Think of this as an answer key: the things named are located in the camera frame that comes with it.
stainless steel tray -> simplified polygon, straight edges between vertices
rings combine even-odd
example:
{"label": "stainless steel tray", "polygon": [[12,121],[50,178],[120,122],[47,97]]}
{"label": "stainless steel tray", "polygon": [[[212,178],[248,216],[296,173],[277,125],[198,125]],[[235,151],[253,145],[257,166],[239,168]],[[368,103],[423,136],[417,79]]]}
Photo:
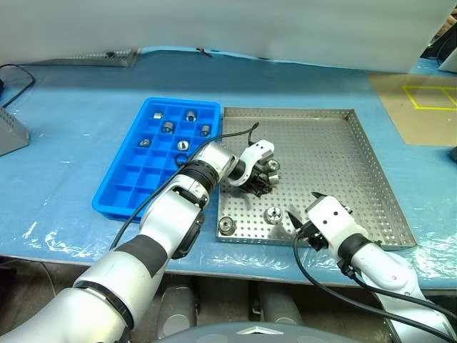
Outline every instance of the stainless steel tray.
{"label": "stainless steel tray", "polygon": [[[334,195],[353,209],[356,221],[370,238],[387,247],[417,245],[383,170],[352,109],[225,108],[224,133],[241,131],[259,121],[253,140],[275,145],[281,164],[280,184],[260,199],[223,182],[218,216],[231,217],[236,231],[218,238],[223,242],[290,245],[293,227],[289,209],[306,217],[314,200],[312,191]],[[224,139],[224,145],[241,153],[246,136]],[[283,210],[280,224],[263,219],[269,207]]]}

